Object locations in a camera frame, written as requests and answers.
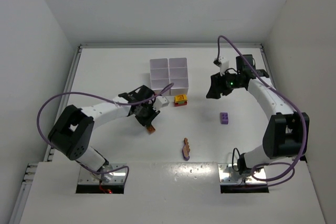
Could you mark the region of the brown lego brick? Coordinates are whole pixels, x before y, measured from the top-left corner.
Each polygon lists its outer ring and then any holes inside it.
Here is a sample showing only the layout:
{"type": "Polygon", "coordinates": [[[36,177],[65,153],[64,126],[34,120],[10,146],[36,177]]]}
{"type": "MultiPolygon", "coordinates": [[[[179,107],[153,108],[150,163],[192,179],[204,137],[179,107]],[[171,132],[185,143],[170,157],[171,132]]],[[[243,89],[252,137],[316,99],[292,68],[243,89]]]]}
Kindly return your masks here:
{"type": "Polygon", "coordinates": [[[154,128],[152,125],[150,125],[150,126],[147,127],[146,129],[147,129],[147,131],[148,131],[149,134],[152,134],[152,133],[155,132],[155,128],[154,128]]]}

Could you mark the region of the yellow lego brick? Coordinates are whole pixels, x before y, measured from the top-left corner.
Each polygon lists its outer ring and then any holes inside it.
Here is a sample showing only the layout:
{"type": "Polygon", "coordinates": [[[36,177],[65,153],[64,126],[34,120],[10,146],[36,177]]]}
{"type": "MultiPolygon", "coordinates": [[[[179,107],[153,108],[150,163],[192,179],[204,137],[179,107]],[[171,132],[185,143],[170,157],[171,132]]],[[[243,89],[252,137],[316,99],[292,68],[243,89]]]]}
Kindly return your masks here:
{"type": "Polygon", "coordinates": [[[185,94],[176,95],[174,97],[175,103],[184,103],[187,102],[187,96],[185,94]]]}

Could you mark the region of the purple square lego brick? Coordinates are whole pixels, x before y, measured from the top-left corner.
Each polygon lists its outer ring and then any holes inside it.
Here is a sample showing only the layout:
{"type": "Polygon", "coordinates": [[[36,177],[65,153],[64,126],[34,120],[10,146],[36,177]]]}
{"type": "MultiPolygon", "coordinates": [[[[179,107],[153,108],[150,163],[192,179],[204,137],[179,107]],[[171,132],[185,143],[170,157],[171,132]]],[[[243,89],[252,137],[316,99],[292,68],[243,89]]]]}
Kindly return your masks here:
{"type": "Polygon", "coordinates": [[[221,112],[220,113],[220,123],[223,125],[227,125],[229,123],[228,113],[221,112]]]}

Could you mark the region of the orange-brown long lego brick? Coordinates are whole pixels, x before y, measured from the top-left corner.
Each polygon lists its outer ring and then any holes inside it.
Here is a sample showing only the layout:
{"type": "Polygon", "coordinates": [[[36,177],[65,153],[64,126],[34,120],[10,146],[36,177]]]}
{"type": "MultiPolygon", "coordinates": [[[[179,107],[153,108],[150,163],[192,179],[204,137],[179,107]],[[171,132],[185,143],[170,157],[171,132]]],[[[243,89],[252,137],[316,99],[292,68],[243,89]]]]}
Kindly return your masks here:
{"type": "Polygon", "coordinates": [[[184,138],[184,146],[183,146],[182,152],[183,152],[184,158],[190,157],[190,146],[188,143],[188,139],[186,137],[184,138]]]}

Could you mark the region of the purple long lego brick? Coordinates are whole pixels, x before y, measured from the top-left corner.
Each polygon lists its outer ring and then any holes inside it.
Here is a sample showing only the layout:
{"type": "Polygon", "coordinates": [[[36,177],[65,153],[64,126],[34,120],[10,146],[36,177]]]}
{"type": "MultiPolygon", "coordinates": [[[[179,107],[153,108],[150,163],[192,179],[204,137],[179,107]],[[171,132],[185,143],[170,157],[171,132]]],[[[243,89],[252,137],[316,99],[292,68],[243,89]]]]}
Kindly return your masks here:
{"type": "Polygon", "coordinates": [[[190,149],[189,146],[184,144],[182,147],[182,155],[185,161],[188,161],[190,159],[190,149]]]}

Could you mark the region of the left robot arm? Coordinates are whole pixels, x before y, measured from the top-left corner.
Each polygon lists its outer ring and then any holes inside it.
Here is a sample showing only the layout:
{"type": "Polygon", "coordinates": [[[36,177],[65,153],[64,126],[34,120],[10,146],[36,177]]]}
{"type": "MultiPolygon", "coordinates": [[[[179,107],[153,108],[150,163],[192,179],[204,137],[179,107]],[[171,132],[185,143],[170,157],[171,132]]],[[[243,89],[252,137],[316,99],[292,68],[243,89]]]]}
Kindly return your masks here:
{"type": "Polygon", "coordinates": [[[90,139],[93,130],[119,118],[135,116],[135,119],[149,132],[154,130],[152,121],[167,106],[164,96],[155,96],[145,85],[121,93],[111,102],[78,108],[67,106],[48,134],[48,140],[58,151],[71,161],[76,161],[93,173],[106,171],[109,162],[93,147],[90,139]]]}

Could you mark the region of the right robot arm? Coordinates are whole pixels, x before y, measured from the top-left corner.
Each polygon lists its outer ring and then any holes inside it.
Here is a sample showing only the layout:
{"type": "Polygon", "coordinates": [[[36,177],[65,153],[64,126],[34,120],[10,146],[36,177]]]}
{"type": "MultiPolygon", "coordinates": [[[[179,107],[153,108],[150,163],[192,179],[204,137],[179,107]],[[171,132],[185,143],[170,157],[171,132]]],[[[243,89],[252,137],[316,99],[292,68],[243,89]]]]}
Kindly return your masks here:
{"type": "Polygon", "coordinates": [[[281,98],[264,69],[256,69],[252,55],[236,57],[236,69],[230,73],[229,61],[223,57],[214,60],[219,73],[211,76],[208,99],[220,99],[235,89],[246,89],[264,111],[268,125],[263,142],[252,151],[242,153],[237,160],[240,174],[247,174],[259,164],[266,165],[283,157],[301,157],[306,153],[310,119],[298,114],[281,98]]]}

